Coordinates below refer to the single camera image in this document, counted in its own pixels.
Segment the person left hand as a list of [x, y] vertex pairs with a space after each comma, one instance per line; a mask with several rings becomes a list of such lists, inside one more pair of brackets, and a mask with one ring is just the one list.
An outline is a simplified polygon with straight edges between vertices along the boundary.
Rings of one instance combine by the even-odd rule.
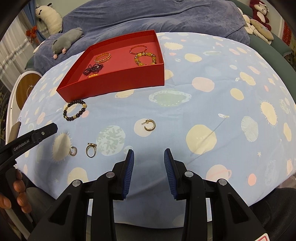
[[[28, 201], [27, 195], [26, 195], [26, 187], [23, 182], [23, 176], [22, 173], [16, 169], [16, 180], [13, 183], [13, 188], [15, 192], [18, 194], [16, 201], [18, 205], [21, 207], [21, 210], [23, 213], [30, 213], [32, 211], [32, 207]], [[0, 196], [0, 206], [2, 209], [11, 209], [11, 201], [5, 197], [2, 193]]]

